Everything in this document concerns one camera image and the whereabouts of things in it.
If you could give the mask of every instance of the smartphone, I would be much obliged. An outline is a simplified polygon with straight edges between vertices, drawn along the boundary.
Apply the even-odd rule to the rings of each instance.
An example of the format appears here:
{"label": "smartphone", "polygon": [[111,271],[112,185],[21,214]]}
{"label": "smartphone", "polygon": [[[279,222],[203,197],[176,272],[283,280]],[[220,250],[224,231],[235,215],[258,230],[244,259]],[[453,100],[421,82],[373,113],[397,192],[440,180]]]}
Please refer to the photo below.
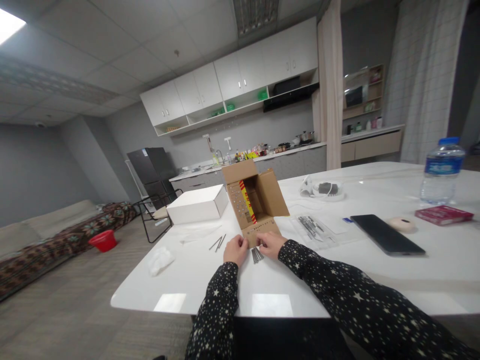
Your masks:
{"label": "smartphone", "polygon": [[388,255],[425,255],[425,250],[376,215],[356,215],[350,219]]}

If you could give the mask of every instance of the chair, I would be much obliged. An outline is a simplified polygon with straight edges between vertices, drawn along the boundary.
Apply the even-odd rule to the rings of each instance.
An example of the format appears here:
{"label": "chair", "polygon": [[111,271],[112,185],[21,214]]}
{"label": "chair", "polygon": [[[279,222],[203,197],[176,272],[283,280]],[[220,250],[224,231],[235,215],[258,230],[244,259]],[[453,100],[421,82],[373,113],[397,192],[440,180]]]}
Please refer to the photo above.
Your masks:
{"label": "chair", "polygon": [[[155,195],[146,197],[146,198],[144,198],[140,201],[137,201],[136,203],[134,203],[132,205],[134,207],[138,206],[140,216],[141,216],[141,221],[143,222],[143,228],[145,229],[146,239],[148,240],[148,242],[150,244],[153,244],[154,242],[156,242],[172,226],[172,221],[170,220],[169,213],[167,212],[167,203],[166,203],[165,199],[168,198],[172,194],[176,194],[177,191],[181,191],[182,194],[184,193],[182,189],[176,189],[174,191],[170,191],[170,192],[162,194],[162,195],[155,194]],[[147,208],[147,204],[152,204],[153,202],[158,202],[158,201],[161,201],[164,204],[164,206],[159,208],[155,212],[150,212],[149,209]],[[145,217],[147,217],[147,218],[144,217],[144,212],[142,211],[142,205],[146,210],[145,211]],[[161,232],[161,234],[158,235],[155,238],[155,240],[150,241],[149,232],[147,231],[147,226],[145,225],[145,223],[147,221],[159,221],[161,219],[168,219],[169,224],[165,228],[165,230],[163,230]]]}

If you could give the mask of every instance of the patterned blanket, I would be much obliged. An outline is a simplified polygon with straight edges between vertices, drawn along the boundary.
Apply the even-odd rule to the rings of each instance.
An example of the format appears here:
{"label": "patterned blanket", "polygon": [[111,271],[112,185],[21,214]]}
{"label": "patterned blanket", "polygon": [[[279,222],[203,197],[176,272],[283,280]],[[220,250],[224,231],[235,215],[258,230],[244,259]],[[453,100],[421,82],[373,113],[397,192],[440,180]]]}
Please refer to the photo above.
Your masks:
{"label": "patterned blanket", "polygon": [[0,261],[0,301],[62,261],[90,249],[89,240],[95,235],[110,229],[118,230],[137,216],[135,209],[126,201],[107,204],[102,211]]}

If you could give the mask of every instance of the bottle label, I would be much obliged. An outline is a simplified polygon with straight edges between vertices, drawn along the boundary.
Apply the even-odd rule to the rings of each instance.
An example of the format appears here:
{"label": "bottle label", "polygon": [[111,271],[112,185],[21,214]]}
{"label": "bottle label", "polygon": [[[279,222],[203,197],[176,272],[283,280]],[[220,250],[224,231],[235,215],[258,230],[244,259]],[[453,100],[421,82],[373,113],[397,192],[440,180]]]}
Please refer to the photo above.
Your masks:
{"label": "bottle label", "polygon": [[426,159],[425,172],[431,175],[454,175],[460,172],[462,157],[446,159]]}

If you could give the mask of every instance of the sofa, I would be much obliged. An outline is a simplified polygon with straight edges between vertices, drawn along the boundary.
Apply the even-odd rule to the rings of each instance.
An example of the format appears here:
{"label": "sofa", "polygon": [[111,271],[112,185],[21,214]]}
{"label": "sofa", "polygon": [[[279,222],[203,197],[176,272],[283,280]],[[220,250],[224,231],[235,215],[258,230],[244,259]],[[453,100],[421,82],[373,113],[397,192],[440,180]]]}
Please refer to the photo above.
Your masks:
{"label": "sofa", "polygon": [[129,202],[101,208],[84,200],[45,215],[0,228],[0,301],[92,246],[105,230],[117,230],[137,216]]}

